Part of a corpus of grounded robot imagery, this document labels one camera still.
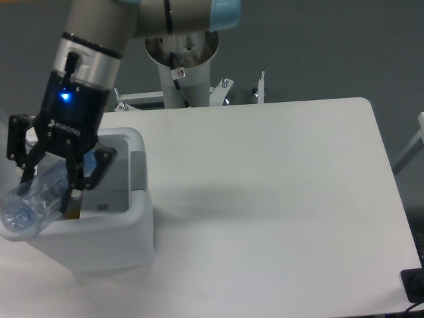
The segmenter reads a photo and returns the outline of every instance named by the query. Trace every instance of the metal bolt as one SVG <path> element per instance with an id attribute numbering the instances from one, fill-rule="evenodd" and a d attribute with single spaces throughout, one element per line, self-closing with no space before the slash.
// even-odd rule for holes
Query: metal bolt
<path id="1" fill-rule="evenodd" d="M 255 96 L 256 98 L 258 97 L 258 88 L 257 87 L 253 87 L 252 88 L 252 95 L 253 96 Z"/>
<path id="2" fill-rule="evenodd" d="M 128 111 L 127 104 L 123 101 L 118 104 L 118 108 L 123 109 L 124 111 Z"/>
<path id="3" fill-rule="evenodd" d="M 229 96 L 226 96 L 224 99 L 223 105 L 230 105 L 231 104 L 231 98 Z"/>
<path id="4" fill-rule="evenodd" d="M 228 86 L 228 78 L 223 79 L 223 88 L 227 88 Z"/>

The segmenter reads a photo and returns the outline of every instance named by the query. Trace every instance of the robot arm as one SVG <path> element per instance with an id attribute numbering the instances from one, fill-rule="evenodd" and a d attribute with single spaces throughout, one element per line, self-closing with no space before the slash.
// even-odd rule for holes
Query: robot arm
<path id="1" fill-rule="evenodd" d="M 226 28 L 240 16 L 240 0 L 74 0 L 42 101 L 35 118 L 9 119 L 7 157 L 30 181 L 46 152 L 66 160 L 69 190 L 93 189 L 116 155 L 98 143 L 105 105 L 127 42 L 134 36 Z M 27 153 L 25 134 L 34 127 L 38 142 Z M 84 154 L 94 149 L 97 166 L 84 176 Z"/>

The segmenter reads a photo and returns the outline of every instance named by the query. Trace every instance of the gray panel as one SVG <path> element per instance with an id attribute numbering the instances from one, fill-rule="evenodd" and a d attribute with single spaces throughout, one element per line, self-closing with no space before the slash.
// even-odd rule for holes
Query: gray panel
<path id="1" fill-rule="evenodd" d="M 147 189 L 147 161 L 144 151 L 131 152 L 131 190 Z"/>

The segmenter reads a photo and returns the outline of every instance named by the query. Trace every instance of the metal bracket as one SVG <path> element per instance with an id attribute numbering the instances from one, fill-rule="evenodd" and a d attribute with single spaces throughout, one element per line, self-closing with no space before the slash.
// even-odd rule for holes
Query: metal bracket
<path id="1" fill-rule="evenodd" d="M 211 93 L 209 98 L 210 106 L 222 106 L 225 104 L 225 98 L 230 92 L 234 81 L 228 78 L 223 78 L 217 87 L 210 87 L 209 92 Z M 115 112 L 121 111 L 139 111 L 131 104 L 150 104 L 150 103 L 163 103 L 164 94 L 161 91 L 153 91 L 150 93 L 137 93 L 137 94 L 126 94 L 121 95 L 118 92 L 118 89 L 115 88 L 115 95 L 117 98 L 118 105 L 115 107 Z"/>
<path id="2" fill-rule="evenodd" d="M 265 71 L 262 71 L 258 81 L 258 104 L 263 104 L 265 101 Z"/>
<path id="3" fill-rule="evenodd" d="M 412 160 L 413 157 L 424 147 L 424 113 L 419 114 L 418 121 L 421 126 L 419 131 L 406 144 L 398 154 L 392 166 L 393 175 L 397 175 Z"/>

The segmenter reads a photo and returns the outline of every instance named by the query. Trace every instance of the light blue joint cap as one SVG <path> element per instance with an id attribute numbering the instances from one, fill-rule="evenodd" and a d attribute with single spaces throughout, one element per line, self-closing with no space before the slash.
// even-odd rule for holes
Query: light blue joint cap
<path id="1" fill-rule="evenodd" d="M 241 18 L 241 0 L 212 0 L 211 31 L 232 28 Z"/>

